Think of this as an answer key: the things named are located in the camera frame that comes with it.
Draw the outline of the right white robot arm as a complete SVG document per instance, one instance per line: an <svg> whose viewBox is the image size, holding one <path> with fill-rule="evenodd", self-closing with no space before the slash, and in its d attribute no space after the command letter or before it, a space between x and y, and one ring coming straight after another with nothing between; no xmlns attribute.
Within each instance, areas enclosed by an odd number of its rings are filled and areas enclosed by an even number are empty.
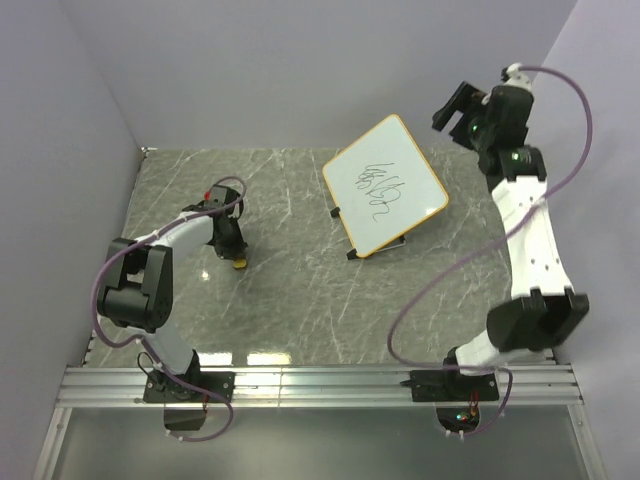
<svg viewBox="0 0 640 480"><path fill-rule="evenodd" d="M455 400L473 392L488 368L560 346L589 311L588 297L574 290L557 249L542 153L525 142L533 103L526 83L507 81L485 93L463 82L432 117L433 128L442 130L460 113L449 134L477 153L509 237L509 299L489 310L481 334L445 360L451 369L441 386Z"/></svg>

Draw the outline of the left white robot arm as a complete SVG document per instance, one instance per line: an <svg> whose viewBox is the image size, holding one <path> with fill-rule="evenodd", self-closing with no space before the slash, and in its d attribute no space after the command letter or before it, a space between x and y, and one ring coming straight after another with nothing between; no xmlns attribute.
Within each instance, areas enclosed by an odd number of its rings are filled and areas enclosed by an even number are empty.
<svg viewBox="0 0 640 480"><path fill-rule="evenodd" d="M92 287L94 330L115 349L142 346L152 361L148 377L180 402L207 390L199 356L170 321L174 303L174 267L192 251L210 246L236 269L246 266L239 226L241 199L216 194L186 207L169 224L138 239L117 238Z"/></svg>

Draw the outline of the yellow-framed whiteboard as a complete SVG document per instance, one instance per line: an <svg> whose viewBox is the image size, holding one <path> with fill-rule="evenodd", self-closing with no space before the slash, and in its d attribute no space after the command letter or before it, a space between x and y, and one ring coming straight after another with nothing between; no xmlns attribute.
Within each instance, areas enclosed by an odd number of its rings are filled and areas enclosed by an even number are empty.
<svg viewBox="0 0 640 480"><path fill-rule="evenodd" d="M444 210L449 195L402 119L392 114L322 167L351 244L349 260L406 243L405 235Z"/></svg>

